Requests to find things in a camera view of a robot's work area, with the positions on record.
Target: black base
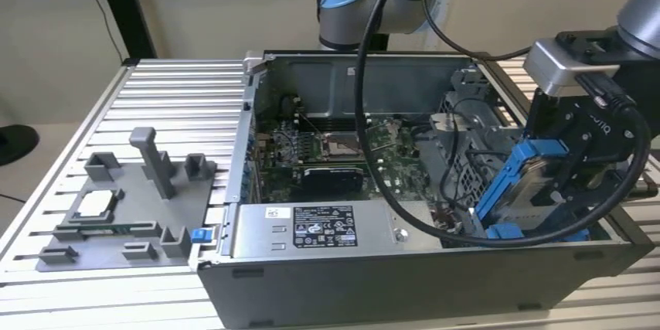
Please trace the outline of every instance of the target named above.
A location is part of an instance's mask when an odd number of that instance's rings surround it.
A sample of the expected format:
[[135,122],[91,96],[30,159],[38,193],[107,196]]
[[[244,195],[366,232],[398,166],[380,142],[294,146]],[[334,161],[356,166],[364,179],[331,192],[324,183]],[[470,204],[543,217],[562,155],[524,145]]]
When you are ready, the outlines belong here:
[[26,125],[0,128],[0,166],[28,155],[39,143],[38,131]]

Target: white label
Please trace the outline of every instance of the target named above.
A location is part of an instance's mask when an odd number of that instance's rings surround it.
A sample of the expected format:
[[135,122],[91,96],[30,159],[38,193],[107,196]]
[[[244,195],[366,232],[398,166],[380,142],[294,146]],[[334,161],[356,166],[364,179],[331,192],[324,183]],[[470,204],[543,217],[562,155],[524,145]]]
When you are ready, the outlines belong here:
[[267,208],[267,218],[291,218],[291,208]]

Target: sticker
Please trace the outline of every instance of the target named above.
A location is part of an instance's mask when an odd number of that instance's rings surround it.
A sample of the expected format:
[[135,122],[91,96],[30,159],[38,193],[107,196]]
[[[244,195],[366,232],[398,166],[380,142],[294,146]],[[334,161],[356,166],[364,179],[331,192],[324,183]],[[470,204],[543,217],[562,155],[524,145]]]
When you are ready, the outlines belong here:
[[291,208],[267,208],[267,218],[291,218]]
[[298,248],[356,247],[358,228],[354,218],[352,206],[294,208],[294,245]]

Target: floor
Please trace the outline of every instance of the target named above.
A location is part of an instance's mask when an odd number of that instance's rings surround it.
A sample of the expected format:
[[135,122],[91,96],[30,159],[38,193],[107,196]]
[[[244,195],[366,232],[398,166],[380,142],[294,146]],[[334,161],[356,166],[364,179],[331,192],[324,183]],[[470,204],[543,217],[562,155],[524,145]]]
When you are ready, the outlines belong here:
[[[19,161],[0,166],[0,193],[27,200],[51,168],[80,123],[31,125],[39,132],[36,149]],[[12,223],[23,204],[0,198],[0,235]]]

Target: black pole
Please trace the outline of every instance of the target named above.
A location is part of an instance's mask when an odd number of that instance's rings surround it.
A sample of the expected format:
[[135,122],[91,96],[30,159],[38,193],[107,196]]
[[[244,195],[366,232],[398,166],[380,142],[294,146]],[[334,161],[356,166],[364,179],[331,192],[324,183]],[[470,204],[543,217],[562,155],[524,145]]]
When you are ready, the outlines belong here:
[[158,58],[139,0],[107,0],[131,58]]

